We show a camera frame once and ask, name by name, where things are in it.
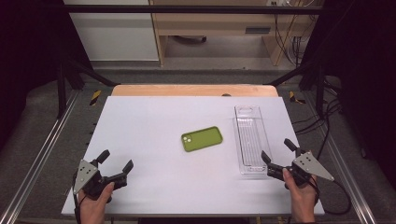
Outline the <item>wooden board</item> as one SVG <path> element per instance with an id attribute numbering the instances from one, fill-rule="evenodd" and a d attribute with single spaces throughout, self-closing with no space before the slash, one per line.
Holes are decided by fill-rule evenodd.
<path id="1" fill-rule="evenodd" d="M 142 84 L 118 85 L 112 96 L 258 96 L 277 97 L 278 92 L 271 85 L 250 84 Z"/>

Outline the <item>black curtain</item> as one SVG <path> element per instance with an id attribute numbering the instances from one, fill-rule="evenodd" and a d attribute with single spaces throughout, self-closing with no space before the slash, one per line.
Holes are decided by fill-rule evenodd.
<path id="1" fill-rule="evenodd" d="M 304 53 L 342 83 L 341 102 L 363 147 L 396 189 L 396 0 L 324 0 Z"/>
<path id="2" fill-rule="evenodd" d="M 14 131 L 29 91 L 56 79 L 60 57 L 47 33 L 60 38 L 69 57 L 91 66 L 71 16 L 47 8 L 63 4 L 64 0 L 0 0 L 0 149 Z"/>

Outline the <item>light wooden desk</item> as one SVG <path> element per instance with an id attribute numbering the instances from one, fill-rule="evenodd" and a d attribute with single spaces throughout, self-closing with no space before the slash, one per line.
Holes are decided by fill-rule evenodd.
<path id="1" fill-rule="evenodd" d="M 325 0 L 148 0 L 152 6 L 234 6 L 234 7 L 321 7 Z M 316 15 L 273 14 L 178 14 L 152 15 L 160 54 L 165 53 L 164 39 L 171 35 L 212 36 L 247 35 L 246 27 L 271 27 L 260 36 L 271 62 L 278 66 L 294 37 L 309 37 Z"/>

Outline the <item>person's left hand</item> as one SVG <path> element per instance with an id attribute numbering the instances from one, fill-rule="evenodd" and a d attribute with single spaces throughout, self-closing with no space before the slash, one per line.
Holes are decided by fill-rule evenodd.
<path id="1" fill-rule="evenodd" d="M 88 198 L 83 190 L 78 193 L 81 224 L 105 224 L 106 204 L 113 189 L 113 182 L 107 184 L 97 200 Z"/>

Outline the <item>black metal stand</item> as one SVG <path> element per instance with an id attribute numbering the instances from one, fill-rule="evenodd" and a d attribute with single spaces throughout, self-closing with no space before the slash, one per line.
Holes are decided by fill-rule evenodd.
<path id="1" fill-rule="evenodd" d="M 116 82 L 102 77 L 94 72 L 92 68 L 89 68 L 82 63 L 74 60 L 66 60 L 65 62 L 60 63 L 57 68 L 58 119 L 61 118 L 66 111 L 65 82 L 68 81 L 73 90 L 81 90 L 85 85 L 80 73 L 88 75 L 108 87 L 117 86 Z"/>
<path id="2" fill-rule="evenodd" d="M 316 85 L 316 102 L 315 102 L 315 111 L 318 116 L 323 119 L 323 103 L 324 103 L 324 69 L 320 63 L 315 63 L 314 61 L 308 61 L 299 67 L 293 69 L 288 72 L 286 75 L 279 77 L 273 81 L 268 82 L 270 86 L 278 86 L 285 81 L 291 79 L 292 77 L 296 77 L 298 75 L 302 75 L 302 79 L 299 83 L 299 88 L 302 91 L 309 91 L 312 89 L 313 85 Z"/>

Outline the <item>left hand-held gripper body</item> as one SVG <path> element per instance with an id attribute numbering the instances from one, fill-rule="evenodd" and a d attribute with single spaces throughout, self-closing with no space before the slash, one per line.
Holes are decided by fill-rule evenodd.
<path id="1" fill-rule="evenodd" d="M 78 192 L 81 189 L 90 199 L 97 200 L 109 183 L 114 183 L 114 190 L 127 185 L 128 165 L 125 165 L 117 175 L 102 176 L 98 169 L 99 163 L 101 161 L 98 160 L 91 162 L 80 161 L 73 182 L 73 198 L 75 203 L 78 202 Z"/>

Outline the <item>black horizontal bar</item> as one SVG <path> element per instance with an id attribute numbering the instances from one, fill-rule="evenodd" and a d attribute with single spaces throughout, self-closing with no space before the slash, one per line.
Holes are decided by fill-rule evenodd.
<path id="1" fill-rule="evenodd" d="M 179 13 L 179 14 L 281 14 L 319 15 L 322 7 L 140 6 L 65 5 L 69 13 Z"/>

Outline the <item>person's right hand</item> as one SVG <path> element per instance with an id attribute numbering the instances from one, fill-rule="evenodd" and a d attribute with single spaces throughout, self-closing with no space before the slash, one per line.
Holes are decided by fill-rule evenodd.
<path id="1" fill-rule="evenodd" d="M 313 175 L 310 179 L 311 185 L 298 187 L 295 184 L 291 173 L 284 168 L 282 170 L 284 181 L 289 188 L 291 197 L 291 215 L 297 224 L 315 224 L 314 207 L 316 205 L 316 177 Z"/>

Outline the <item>aluminium rail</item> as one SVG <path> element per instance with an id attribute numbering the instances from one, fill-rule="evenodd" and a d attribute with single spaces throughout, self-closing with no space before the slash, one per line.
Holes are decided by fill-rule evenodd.
<path id="1" fill-rule="evenodd" d="M 307 105 L 319 120 L 323 123 L 318 127 L 320 135 L 323 137 L 322 143 L 318 150 L 318 157 L 323 160 L 323 153 L 327 152 L 330 155 L 333 166 L 339 176 L 339 181 L 342 183 L 346 194 L 350 198 L 351 207 L 355 211 L 361 224 L 377 224 L 372 209 L 366 202 L 361 188 L 353 176 L 346 159 L 342 156 L 339 147 L 336 145 L 331 134 L 330 117 L 341 106 L 337 99 L 329 100 L 327 104 L 323 104 L 324 118 L 321 119 L 315 111 L 316 95 L 314 93 L 304 91 L 303 96 L 306 99 Z"/>
<path id="2" fill-rule="evenodd" d="M 17 192 L 8 204 L 3 215 L 0 216 L 0 224 L 14 224 L 17 220 L 17 217 L 30 195 L 51 151 L 53 150 L 79 95 L 80 91 L 71 91 L 71 95 L 66 102 L 64 113 L 54 122 L 45 142 L 36 155 L 33 164 L 21 182 Z"/>

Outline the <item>white cabinet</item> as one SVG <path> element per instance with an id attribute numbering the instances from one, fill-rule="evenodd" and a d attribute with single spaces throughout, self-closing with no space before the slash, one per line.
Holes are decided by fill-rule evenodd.
<path id="1" fill-rule="evenodd" d="M 71 13 L 91 61 L 158 61 L 149 13 Z"/>

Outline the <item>grey desk label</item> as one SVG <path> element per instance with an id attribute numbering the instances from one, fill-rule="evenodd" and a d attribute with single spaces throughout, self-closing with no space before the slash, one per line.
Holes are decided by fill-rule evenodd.
<path id="1" fill-rule="evenodd" d="M 270 34 L 271 27 L 246 27 L 245 34 L 247 35 L 267 35 Z"/>

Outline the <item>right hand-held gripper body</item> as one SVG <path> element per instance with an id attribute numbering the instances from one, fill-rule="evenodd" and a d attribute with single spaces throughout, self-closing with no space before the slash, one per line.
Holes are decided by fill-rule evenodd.
<path id="1" fill-rule="evenodd" d="M 270 163 L 267 165 L 267 175 L 275 179 L 283 181 L 283 166 Z M 313 156 L 311 152 L 305 152 L 299 157 L 295 158 L 291 166 L 286 166 L 286 169 L 294 178 L 295 184 L 300 187 L 310 182 L 312 175 L 334 181 L 334 177 L 330 172 Z"/>

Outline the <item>clear plastic packaging tray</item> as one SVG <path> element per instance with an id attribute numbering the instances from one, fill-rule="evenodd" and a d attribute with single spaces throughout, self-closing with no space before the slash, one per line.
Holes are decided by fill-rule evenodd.
<path id="1" fill-rule="evenodd" d="M 236 105 L 234 132 L 240 173 L 266 175 L 267 164 L 262 160 L 262 152 L 269 158 L 272 158 L 272 154 L 261 109 L 257 105 Z"/>

